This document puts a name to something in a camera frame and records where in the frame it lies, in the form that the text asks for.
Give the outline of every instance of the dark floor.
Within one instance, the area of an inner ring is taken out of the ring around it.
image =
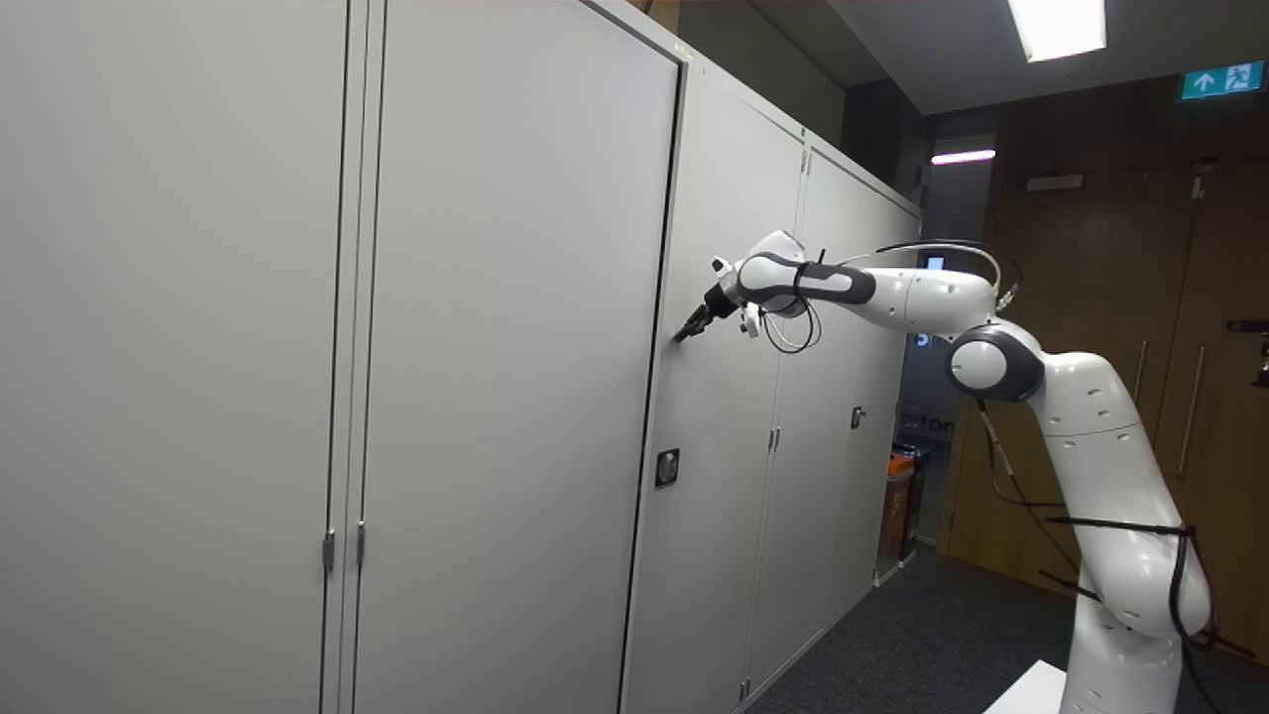
[[[1034,659],[1068,667],[1076,598],[916,553],[748,714],[981,714]],[[1199,656],[1216,714],[1269,714],[1269,670]],[[1178,714],[1206,714],[1182,684]]]

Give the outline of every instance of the white robotic arm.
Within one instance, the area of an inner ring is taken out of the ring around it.
[[[1112,360],[1043,354],[1026,328],[994,316],[994,286],[974,273],[826,265],[783,229],[743,264],[714,265],[722,273],[674,342],[747,305],[792,316],[834,302],[889,328],[944,339],[957,391],[1023,401],[1058,471],[1079,578],[1093,594],[1076,613],[1062,714],[1175,711],[1182,640],[1206,626],[1210,585]]]

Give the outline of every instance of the ceiling light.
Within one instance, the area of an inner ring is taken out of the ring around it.
[[[957,168],[957,162],[990,162],[990,159],[994,159],[994,151],[944,151],[932,162],[936,168]]]
[[[1009,0],[1026,65],[1105,48],[1105,0]]]

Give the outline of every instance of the exit sign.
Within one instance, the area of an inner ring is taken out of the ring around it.
[[[1265,89],[1265,65],[1231,65],[1185,72],[1182,102],[1216,98],[1216,97],[1252,97]]]

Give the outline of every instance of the ceiling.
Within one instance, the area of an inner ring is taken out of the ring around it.
[[[783,19],[844,89],[894,75],[924,114],[1269,59],[1265,0],[1105,0],[1112,48],[1058,65],[1023,65],[1005,0],[748,6]]]

